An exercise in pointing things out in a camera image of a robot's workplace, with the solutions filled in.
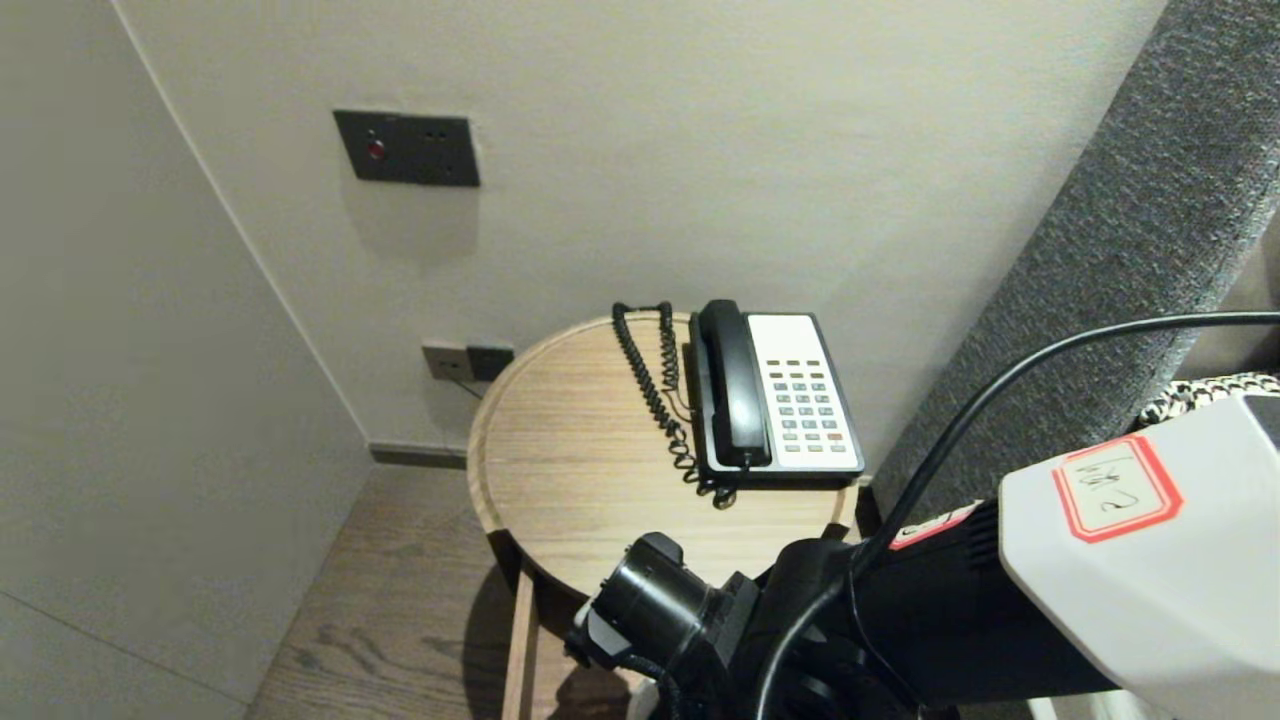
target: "wall switch plate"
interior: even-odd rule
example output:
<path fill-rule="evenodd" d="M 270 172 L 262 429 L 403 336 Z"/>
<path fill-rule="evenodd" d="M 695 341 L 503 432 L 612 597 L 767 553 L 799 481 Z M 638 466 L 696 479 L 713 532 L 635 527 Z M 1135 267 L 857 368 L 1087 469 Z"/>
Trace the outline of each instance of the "wall switch plate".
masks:
<path fill-rule="evenodd" d="M 334 110 L 333 119 L 360 179 L 480 187 L 466 118 Z"/>
<path fill-rule="evenodd" d="M 422 357 L 426 357 L 426 366 L 431 370 L 431 377 L 438 380 L 466 383 L 476 379 L 471 372 L 471 359 L 466 347 L 424 345 Z"/>
<path fill-rule="evenodd" d="M 468 345 L 467 359 L 471 361 L 471 374 L 475 379 L 492 383 L 516 359 L 516 352 L 509 347 Z"/>

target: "black cable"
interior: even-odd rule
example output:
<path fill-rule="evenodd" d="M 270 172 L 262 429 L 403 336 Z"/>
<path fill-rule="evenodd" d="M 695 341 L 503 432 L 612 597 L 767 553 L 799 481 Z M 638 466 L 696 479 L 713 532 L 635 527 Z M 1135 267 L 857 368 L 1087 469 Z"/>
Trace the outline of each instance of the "black cable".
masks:
<path fill-rule="evenodd" d="M 625 655 L 618 660 L 618 667 L 625 667 L 627 670 L 635 670 L 641 675 L 653 678 L 658 683 L 658 691 L 662 693 L 663 698 L 667 701 L 667 717 L 668 720 L 680 720 L 684 711 L 685 694 L 680 689 L 680 684 L 672 678 L 662 665 L 649 660 L 648 657 L 641 657 L 636 653 Z"/>
<path fill-rule="evenodd" d="M 1277 311 L 1196 313 L 1188 315 L 1170 315 L 1166 318 L 1149 318 L 1146 320 L 1132 320 L 1128 323 L 1084 331 L 1071 337 L 1060 340 L 1005 368 L 1000 375 L 970 397 L 964 407 L 961 407 L 960 411 L 951 419 L 946 429 L 942 430 L 942 434 L 938 436 L 938 439 L 933 443 L 928 455 L 924 456 L 924 460 L 915 469 L 915 473 L 911 474 L 911 479 L 908 480 L 906 487 L 902 489 L 902 495 L 893 505 L 893 510 L 890 511 L 888 516 L 884 519 L 884 524 L 881 525 L 879 530 L 877 530 L 870 539 L 860 546 L 859 551 L 850 560 L 849 573 L 842 574 L 836 580 L 832 580 L 832 583 L 829 583 L 823 592 L 814 596 L 814 598 L 810 600 L 800 614 L 796 615 L 796 618 L 787 625 L 787 629 L 778 635 L 778 639 L 774 641 L 773 647 L 769 648 L 769 655 L 765 657 L 763 670 L 760 671 L 760 683 L 756 692 L 755 708 L 751 716 L 755 720 L 767 720 L 768 710 L 773 702 L 773 689 L 777 685 L 777 676 L 782 667 L 782 661 L 795 646 L 795 642 L 800 638 L 801 633 L 804 633 L 818 612 L 820 612 L 835 598 L 840 597 L 841 589 L 846 587 L 846 583 L 847 587 L 852 588 L 861 575 L 876 562 L 876 560 L 879 559 L 881 553 L 888 550 L 893 537 L 902 529 L 906 518 L 920 501 L 920 497 L 924 495 L 925 488 L 928 488 L 929 482 L 934 475 L 937 475 L 942 462 L 955 448 L 964 432 L 973 424 L 974 418 L 977 418 L 978 414 L 982 413 L 982 410 L 987 407 L 987 405 L 989 405 L 991 401 L 995 400 L 997 395 L 1004 392 L 1004 389 L 1014 380 L 1020 378 L 1036 365 L 1039 365 L 1044 360 L 1048 360 L 1062 351 L 1098 340 L 1153 331 L 1208 328 L 1221 325 L 1277 324 L 1280 324 L 1280 313 Z"/>
<path fill-rule="evenodd" d="M 649 374 L 649 368 L 645 365 L 635 338 L 631 337 L 631 328 L 627 327 L 627 313 L 637 310 L 658 311 L 658 331 L 662 338 L 663 387 L 660 391 L 653 382 L 653 375 Z M 622 302 L 614 302 L 613 333 L 618 337 L 622 354 L 631 365 L 631 374 L 635 375 L 636 383 L 640 386 L 640 393 L 649 406 L 649 413 L 667 436 L 667 452 L 673 456 L 672 465 L 684 471 L 682 479 L 686 483 L 698 483 L 698 495 L 714 492 L 712 505 L 717 509 L 724 510 L 733 505 L 737 498 L 733 486 L 719 483 L 713 478 L 704 478 L 698 473 L 698 459 L 694 456 L 692 448 L 689 447 L 689 433 L 678 420 L 671 416 L 667 404 L 662 400 L 663 393 L 669 396 L 680 391 L 680 356 L 676 348 L 676 325 L 671 302 L 663 301 L 652 307 L 630 307 Z"/>
<path fill-rule="evenodd" d="M 476 397 L 479 400 L 484 400 L 483 395 L 480 395 L 479 392 L 476 392 L 476 391 L 468 388 L 467 386 L 462 384 L 462 380 L 457 380 L 457 379 L 449 378 L 449 382 L 452 382 L 453 384 L 456 384 L 456 386 L 461 387 L 462 389 L 467 391 L 468 393 L 471 393 L 472 397 Z"/>

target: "red-bordered label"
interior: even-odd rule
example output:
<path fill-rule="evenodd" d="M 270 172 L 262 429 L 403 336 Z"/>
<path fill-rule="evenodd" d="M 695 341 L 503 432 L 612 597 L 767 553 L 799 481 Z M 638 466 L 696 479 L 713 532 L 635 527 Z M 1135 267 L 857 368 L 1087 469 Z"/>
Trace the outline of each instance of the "red-bordered label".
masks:
<path fill-rule="evenodd" d="M 973 505 L 965 505 L 964 507 L 957 507 L 951 512 L 945 512 L 932 520 L 925 520 L 919 525 L 908 525 L 897 532 L 897 536 L 893 538 L 893 542 L 888 543 L 888 548 L 902 550 L 904 547 L 915 544 L 924 538 L 932 538 L 933 536 L 943 530 L 951 529 L 959 525 L 960 523 L 964 523 L 964 519 L 968 518 L 969 515 L 973 515 L 973 511 L 980 503 L 982 503 L 980 500 L 975 500 Z"/>
<path fill-rule="evenodd" d="M 1142 436 L 1068 455 L 1053 469 L 1071 534 L 1102 542 L 1171 520 L 1183 506 L 1178 486 Z"/>

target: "gray fabric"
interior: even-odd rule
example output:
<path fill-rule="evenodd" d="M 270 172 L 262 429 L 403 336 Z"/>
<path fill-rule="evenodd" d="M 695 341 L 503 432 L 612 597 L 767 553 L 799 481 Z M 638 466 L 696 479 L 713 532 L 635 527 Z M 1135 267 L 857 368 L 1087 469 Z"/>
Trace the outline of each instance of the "gray fabric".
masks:
<path fill-rule="evenodd" d="M 1053 340 L 1217 307 L 1276 208 L 1280 1 L 1174 0 L 1021 256 L 899 438 L 873 488 L 888 509 L 960 405 Z M 969 430 L 915 519 L 988 497 L 1016 468 L 1126 430 L 1192 333 L 1048 361 Z"/>

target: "white wall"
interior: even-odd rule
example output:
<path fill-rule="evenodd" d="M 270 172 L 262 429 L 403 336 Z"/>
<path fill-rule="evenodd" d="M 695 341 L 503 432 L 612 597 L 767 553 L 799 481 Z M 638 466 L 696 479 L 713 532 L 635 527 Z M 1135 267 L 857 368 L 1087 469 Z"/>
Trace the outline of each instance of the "white wall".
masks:
<path fill-rule="evenodd" d="M 727 296 L 818 313 L 873 465 L 1164 6 L 116 1 L 370 439 L 465 445 L 422 338 Z M 484 187 L 357 182 L 334 108 L 468 115 Z"/>
<path fill-rule="evenodd" d="M 0 88 L 0 716 L 238 716 L 364 438 L 109 4 L 6 4 Z"/>

